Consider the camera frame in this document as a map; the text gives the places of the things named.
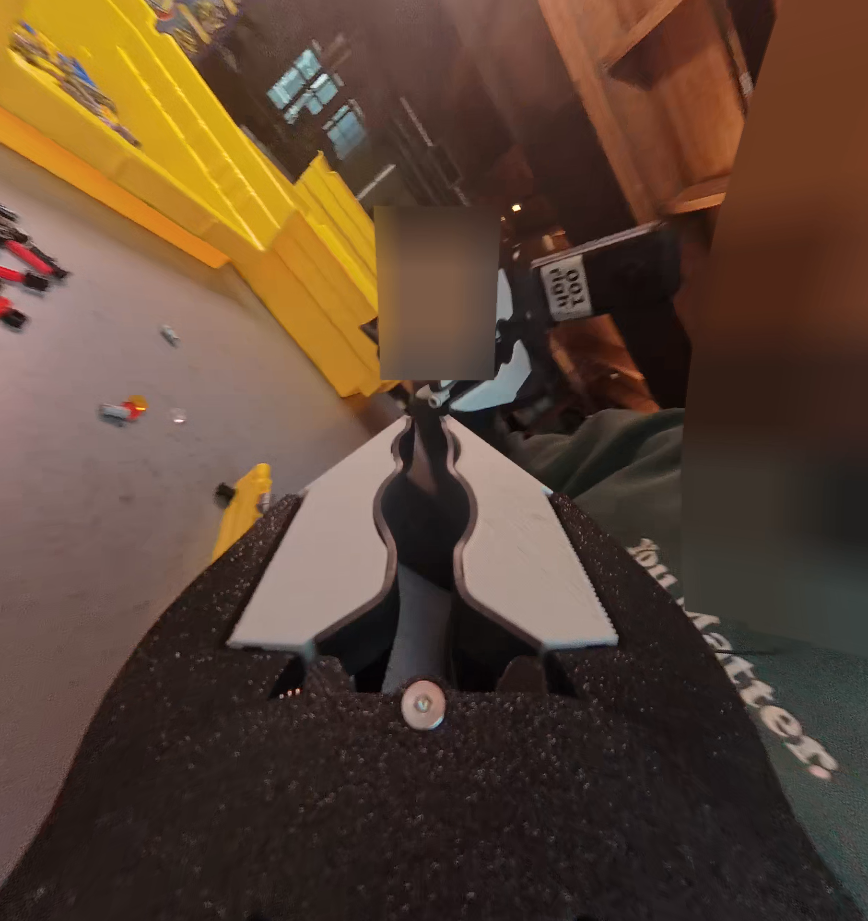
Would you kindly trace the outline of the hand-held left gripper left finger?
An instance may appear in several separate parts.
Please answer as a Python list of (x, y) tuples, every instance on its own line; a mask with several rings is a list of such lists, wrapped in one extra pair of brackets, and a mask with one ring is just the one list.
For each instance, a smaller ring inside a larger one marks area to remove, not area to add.
[(397, 550), (382, 509), (404, 468), (403, 416), (308, 484), (228, 638), (233, 650), (339, 662), (381, 693), (399, 616)]

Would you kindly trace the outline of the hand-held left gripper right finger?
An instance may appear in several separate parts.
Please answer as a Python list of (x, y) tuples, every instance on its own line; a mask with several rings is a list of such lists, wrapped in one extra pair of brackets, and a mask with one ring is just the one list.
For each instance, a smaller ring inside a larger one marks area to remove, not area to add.
[(452, 552), (451, 681), (496, 689), (520, 658), (613, 649), (619, 636), (556, 511), (554, 493), (451, 416), (445, 471), (467, 521)]

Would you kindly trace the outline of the yellow lego beam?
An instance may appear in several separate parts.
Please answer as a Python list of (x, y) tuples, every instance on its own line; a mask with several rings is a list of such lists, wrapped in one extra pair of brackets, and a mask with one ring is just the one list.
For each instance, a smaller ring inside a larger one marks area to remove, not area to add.
[(256, 464), (231, 485), (236, 488), (236, 495), (226, 508), (219, 506), (222, 509), (222, 518), (211, 562), (215, 562), (226, 553), (266, 514), (272, 503), (271, 468), (267, 463)]

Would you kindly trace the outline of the yellow plastic bin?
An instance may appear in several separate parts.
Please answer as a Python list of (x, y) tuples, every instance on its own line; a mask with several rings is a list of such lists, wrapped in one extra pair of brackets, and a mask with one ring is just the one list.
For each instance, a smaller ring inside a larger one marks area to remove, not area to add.
[(361, 276), (376, 287), (377, 256), (372, 218), (323, 152), (316, 152), (294, 188), (307, 212), (327, 227)]
[[(134, 146), (11, 46), (26, 23), (83, 64)], [(305, 212), (146, 2), (0, 2), (0, 144), (212, 267)]]
[(325, 225), (294, 210), (236, 268), (339, 397), (394, 386), (364, 331), (377, 316), (372, 286)]

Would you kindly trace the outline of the pile of small lego pins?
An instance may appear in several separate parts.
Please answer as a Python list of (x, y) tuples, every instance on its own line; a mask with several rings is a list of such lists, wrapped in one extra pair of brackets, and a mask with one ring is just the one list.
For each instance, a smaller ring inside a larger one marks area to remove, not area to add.
[(17, 306), (14, 296), (44, 296), (69, 278), (70, 271), (41, 249), (18, 213), (0, 201), (0, 326), (23, 332), (30, 317)]

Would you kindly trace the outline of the pile of grey lego parts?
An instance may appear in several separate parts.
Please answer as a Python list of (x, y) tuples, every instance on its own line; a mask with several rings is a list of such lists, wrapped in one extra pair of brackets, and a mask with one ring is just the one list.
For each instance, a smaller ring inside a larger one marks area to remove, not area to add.
[(141, 141), (122, 123), (115, 102), (97, 86), (77, 59), (60, 52), (42, 32), (19, 20), (12, 29), (10, 48), (25, 63), (51, 77), (63, 92), (104, 126), (131, 146), (142, 148)]

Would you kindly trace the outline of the person's green sweatshirt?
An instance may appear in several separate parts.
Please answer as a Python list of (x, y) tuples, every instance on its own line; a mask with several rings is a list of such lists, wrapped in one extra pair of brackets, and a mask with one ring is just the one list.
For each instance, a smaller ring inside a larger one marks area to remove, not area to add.
[(687, 602), (678, 499), (566, 492), (670, 592), (712, 649), (800, 825), (868, 919), (868, 658)]

